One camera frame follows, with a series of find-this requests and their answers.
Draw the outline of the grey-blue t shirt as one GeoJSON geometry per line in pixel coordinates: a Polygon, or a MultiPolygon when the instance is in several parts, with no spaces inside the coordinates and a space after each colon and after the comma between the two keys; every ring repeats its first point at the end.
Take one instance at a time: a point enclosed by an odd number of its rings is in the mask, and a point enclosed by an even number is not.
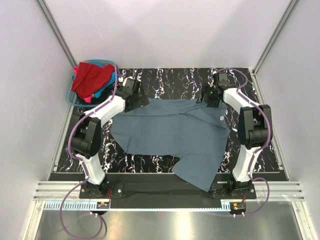
{"type": "Polygon", "coordinates": [[[127,154],[177,157],[172,172],[208,192],[230,134],[226,110],[222,102],[208,107],[195,99],[150,99],[114,116],[110,133],[127,154]]]}

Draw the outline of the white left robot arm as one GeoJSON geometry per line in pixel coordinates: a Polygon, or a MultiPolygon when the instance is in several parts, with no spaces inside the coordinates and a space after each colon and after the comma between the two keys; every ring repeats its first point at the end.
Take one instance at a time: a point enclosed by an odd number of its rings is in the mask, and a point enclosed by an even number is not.
{"type": "Polygon", "coordinates": [[[86,112],[74,112],[70,119],[72,127],[68,138],[68,154],[79,161],[84,171],[80,197],[88,194],[103,198],[111,193],[103,171],[99,151],[102,146],[102,128],[114,116],[149,104],[140,80],[125,79],[105,101],[86,112]]]}

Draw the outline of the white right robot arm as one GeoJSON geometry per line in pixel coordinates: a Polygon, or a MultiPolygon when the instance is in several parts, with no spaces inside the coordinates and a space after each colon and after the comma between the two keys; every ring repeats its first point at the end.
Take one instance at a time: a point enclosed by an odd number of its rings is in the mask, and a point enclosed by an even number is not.
{"type": "Polygon", "coordinates": [[[257,159],[273,137],[272,112],[267,104],[260,105],[242,93],[248,80],[239,87],[230,84],[225,69],[213,73],[213,81],[206,83],[197,103],[205,102],[208,107],[217,108],[220,103],[231,106],[238,113],[237,137],[240,143],[238,159],[229,180],[220,196],[243,199],[254,193],[253,171],[257,159]]]}

